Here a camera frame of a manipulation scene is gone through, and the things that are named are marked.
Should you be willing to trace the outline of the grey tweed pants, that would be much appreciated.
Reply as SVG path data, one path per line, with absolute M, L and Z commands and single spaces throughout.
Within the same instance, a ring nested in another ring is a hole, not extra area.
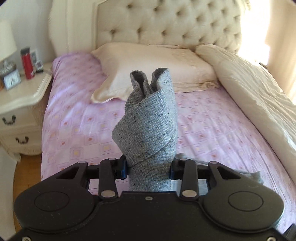
M 125 114 L 112 131 L 129 167 L 128 190 L 137 192 L 179 191 L 169 178 L 178 136 L 177 106 L 168 68 L 158 68 L 151 82 L 141 71 L 130 73 L 133 91 Z

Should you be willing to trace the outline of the pink patterned bed sheet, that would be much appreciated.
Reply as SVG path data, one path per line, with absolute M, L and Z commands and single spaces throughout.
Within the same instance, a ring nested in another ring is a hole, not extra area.
M 89 53 L 54 60 L 53 85 L 42 130 L 41 178 L 78 162 L 97 165 L 121 156 L 111 137 L 125 112 L 119 99 L 91 101 L 105 80 L 99 61 Z M 263 183 L 277 192 L 285 209 L 278 225 L 284 232 L 295 223 L 295 184 L 280 160 L 223 88 L 176 94 L 177 152 L 198 161 L 218 161 L 232 169 L 260 172 Z

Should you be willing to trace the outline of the cream duvet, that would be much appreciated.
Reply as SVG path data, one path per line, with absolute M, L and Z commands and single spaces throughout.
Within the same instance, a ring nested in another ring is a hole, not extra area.
M 234 53 L 204 44 L 196 54 L 208 62 L 231 97 L 286 167 L 295 168 L 295 105 L 273 76 Z

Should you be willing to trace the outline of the cream pillow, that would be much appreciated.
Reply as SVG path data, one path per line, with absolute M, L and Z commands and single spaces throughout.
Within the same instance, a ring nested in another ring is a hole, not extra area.
M 148 79 L 158 68 L 168 68 L 176 93 L 218 88 L 213 67 L 193 51 L 180 46 L 107 43 L 92 51 L 102 67 L 106 80 L 91 97 L 94 103 L 114 98 L 127 100 L 133 87 L 130 73 L 138 70 Z

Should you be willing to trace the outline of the cream nightstand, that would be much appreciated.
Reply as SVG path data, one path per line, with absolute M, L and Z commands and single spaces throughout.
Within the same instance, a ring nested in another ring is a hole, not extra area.
M 11 90 L 1 91 L 1 146 L 16 161 L 21 154 L 42 153 L 42 128 L 52 84 L 52 63 L 44 72 L 22 82 Z

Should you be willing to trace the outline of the small digital clock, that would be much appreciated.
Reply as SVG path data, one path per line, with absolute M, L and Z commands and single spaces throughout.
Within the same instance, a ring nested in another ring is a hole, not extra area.
M 43 71 L 43 62 L 42 60 L 38 60 L 36 63 L 35 63 L 35 69 L 36 69 L 36 72 L 42 72 Z

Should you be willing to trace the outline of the white alarm clock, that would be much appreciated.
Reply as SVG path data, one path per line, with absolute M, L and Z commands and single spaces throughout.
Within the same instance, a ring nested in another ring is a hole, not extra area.
M 10 90 L 21 83 L 21 77 L 18 69 L 6 75 L 3 79 L 6 90 Z

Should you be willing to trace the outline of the red water bottle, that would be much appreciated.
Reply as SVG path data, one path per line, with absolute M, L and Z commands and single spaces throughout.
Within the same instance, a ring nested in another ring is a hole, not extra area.
M 21 60 L 23 64 L 23 69 L 25 72 L 25 77 L 27 80 L 32 79 L 35 76 L 34 68 L 32 66 L 30 47 L 25 47 L 20 50 Z

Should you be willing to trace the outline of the tufted cream headboard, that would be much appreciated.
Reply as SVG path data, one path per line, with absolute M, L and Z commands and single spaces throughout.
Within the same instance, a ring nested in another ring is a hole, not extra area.
M 95 13 L 95 46 L 213 44 L 236 53 L 246 9 L 247 1 L 106 1 Z

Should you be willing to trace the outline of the white table lamp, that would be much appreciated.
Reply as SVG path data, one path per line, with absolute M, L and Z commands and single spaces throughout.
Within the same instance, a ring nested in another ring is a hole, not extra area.
M 16 63 L 9 61 L 16 51 L 16 43 L 10 22 L 1 20 L 1 79 L 16 70 Z

